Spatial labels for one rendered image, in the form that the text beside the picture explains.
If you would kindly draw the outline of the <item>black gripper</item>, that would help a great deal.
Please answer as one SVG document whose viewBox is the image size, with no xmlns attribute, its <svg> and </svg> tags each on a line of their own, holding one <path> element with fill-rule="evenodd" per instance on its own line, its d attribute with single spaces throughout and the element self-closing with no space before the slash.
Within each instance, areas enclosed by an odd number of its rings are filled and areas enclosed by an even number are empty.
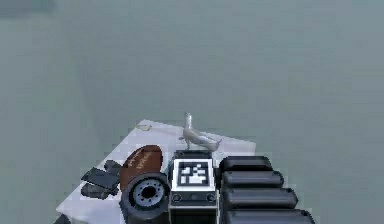
<svg viewBox="0 0 384 224">
<path fill-rule="evenodd" d="M 119 202 L 125 224 L 169 224 L 169 193 L 163 173 L 135 177 L 122 191 Z"/>
</svg>

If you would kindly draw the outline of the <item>brown football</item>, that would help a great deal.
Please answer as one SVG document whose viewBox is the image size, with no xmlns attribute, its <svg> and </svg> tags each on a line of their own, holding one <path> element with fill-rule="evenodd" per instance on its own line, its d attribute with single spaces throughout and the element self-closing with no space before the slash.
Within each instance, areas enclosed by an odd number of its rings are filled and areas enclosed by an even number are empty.
<svg viewBox="0 0 384 224">
<path fill-rule="evenodd" d="M 160 172 L 162 163 L 162 150 L 158 145 L 144 145 L 134 150 L 120 168 L 120 190 L 123 191 L 135 177 L 141 174 Z"/>
</svg>

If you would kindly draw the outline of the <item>black flat device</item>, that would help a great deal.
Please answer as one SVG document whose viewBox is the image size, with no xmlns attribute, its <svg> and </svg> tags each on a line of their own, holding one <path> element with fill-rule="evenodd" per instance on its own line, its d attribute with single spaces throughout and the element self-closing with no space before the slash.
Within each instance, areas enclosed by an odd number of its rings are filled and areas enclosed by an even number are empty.
<svg viewBox="0 0 384 224">
<path fill-rule="evenodd" d="M 93 167 L 81 178 L 85 184 L 81 194 L 89 198 L 105 200 L 109 195 L 115 196 L 119 189 L 121 165 L 114 160 L 107 160 L 104 169 Z"/>
</svg>

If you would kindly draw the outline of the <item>white table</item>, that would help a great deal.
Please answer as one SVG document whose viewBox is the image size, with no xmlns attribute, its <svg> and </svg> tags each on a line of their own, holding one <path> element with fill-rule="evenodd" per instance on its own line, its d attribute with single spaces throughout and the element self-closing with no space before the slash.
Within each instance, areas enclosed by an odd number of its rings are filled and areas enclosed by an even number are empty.
<svg viewBox="0 0 384 224">
<path fill-rule="evenodd" d="M 103 170 L 107 160 L 114 160 L 120 165 L 137 148 L 155 144 L 162 150 L 163 164 L 161 170 L 164 171 L 176 150 L 182 150 L 186 143 L 180 140 L 182 128 L 179 126 L 167 125 L 150 120 L 140 121 L 136 127 L 101 160 L 96 168 Z M 213 153 L 214 165 L 226 156 L 253 156 L 256 152 L 256 144 L 250 141 L 230 138 L 226 136 L 207 133 L 213 139 L 223 142 L 219 149 Z M 61 202 L 56 211 L 65 215 L 71 224 L 123 224 L 123 216 L 118 206 L 120 194 L 117 196 L 108 196 L 105 200 L 91 199 L 82 196 L 81 188 L 85 184 L 80 184 Z"/>
</svg>

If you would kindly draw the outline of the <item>white seal statue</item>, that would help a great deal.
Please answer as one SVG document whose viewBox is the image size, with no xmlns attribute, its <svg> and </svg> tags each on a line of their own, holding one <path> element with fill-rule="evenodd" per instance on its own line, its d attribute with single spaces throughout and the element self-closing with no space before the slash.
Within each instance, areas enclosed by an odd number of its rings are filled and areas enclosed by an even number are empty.
<svg viewBox="0 0 384 224">
<path fill-rule="evenodd" d="M 209 151 L 216 151 L 222 140 L 215 140 L 206 134 L 198 131 L 193 127 L 193 117 L 189 112 L 184 113 L 184 127 L 180 140 L 185 140 L 187 148 L 190 148 L 191 144 L 195 144 L 206 148 Z"/>
</svg>

